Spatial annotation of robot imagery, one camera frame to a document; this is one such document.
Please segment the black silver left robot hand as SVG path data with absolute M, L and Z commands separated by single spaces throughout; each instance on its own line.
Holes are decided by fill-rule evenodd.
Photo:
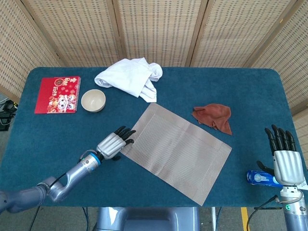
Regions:
M 130 136 L 136 130 L 121 126 L 102 140 L 96 148 L 96 157 L 102 162 L 104 159 L 113 159 L 125 146 L 134 143 Z

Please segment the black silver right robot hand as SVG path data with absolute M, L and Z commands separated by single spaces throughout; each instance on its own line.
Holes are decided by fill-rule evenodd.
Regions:
M 265 128 L 273 160 L 273 168 L 257 161 L 258 167 L 275 177 L 283 186 L 297 186 L 304 180 L 304 170 L 300 153 L 296 149 L 291 132 L 271 125 L 272 129 Z

